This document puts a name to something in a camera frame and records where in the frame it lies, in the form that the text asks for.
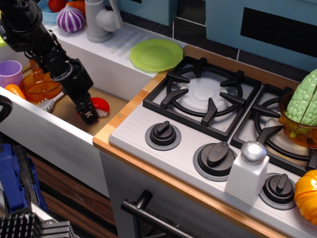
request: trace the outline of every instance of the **toy stove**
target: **toy stove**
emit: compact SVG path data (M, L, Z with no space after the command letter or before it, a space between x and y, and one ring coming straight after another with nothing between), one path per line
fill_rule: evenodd
M111 134L111 144L294 237L317 227L299 213L294 186L316 168L313 150L291 142L278 122L279 89L185 57ZM253 205L225 192L231 166L248 141L269 156L265 185ZM283 189L274 184L283 181ZM241 174L241 193L247 184Z

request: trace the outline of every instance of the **light blue cabinet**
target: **light blue cabinet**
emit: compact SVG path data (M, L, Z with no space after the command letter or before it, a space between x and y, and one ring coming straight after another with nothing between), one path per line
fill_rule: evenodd
M210 40L317 68L317 0L206 0L206 27Z
M118 0L119 10L169 26L177 15L178 0Z

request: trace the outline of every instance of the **bowl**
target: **bowl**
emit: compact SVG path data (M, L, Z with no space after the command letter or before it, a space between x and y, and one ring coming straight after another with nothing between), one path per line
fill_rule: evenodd
M49 8L49 0L41 0L38 3L40 9L42 10L43 14L43 20L56 23L56 17L58 15L58 12L52 12Z
M35 72L20 82L20 88L26 99L32 103L39 103L45 98L52 99L62 90L59 82L50 78L50 73Z
M284 133L291 141L305 147L317 148L317 126L300 124L286 116L287 106L294 92L290 92L280 101L281 117L278 121L282 124Z

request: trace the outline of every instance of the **toy food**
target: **toy food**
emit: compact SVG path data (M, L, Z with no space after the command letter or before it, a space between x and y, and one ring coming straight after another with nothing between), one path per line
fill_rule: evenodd
M295 184L295 203L302 216L317 225L317 170L308 171Z
M91 98L90 100L92 104L94 105L94 107L96 108L96 111L100 118L104 118L108 116L108 113L110 111L110 106L105 99Z
M85 1L84 0L76 0L76 1L69 1L66 5L72 6L80 10L84 16L86 16L86 8L85 8Z
M287 106L286 116L304 125L317 125L317 69L297 87Z
M24 100L26 100L23 92L21 91L21 89L20 89L20 87L18 85L8 84L5 87L5 89L8 90L11 93L14 93L15 95L19 96L20 98L23 98Z
M56 22L61 30L75 32L84 26L85 18L80 10L66 5L66 7L58 13Z
M49 9L52 12L59 12L66 6L66 0L49 0Z

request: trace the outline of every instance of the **purple cup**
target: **purple cup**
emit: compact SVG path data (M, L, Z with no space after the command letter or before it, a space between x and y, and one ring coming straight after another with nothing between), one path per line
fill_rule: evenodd
M18 61L5 60L0 62L0 87L8 84L20 85L23 78L22 65Z

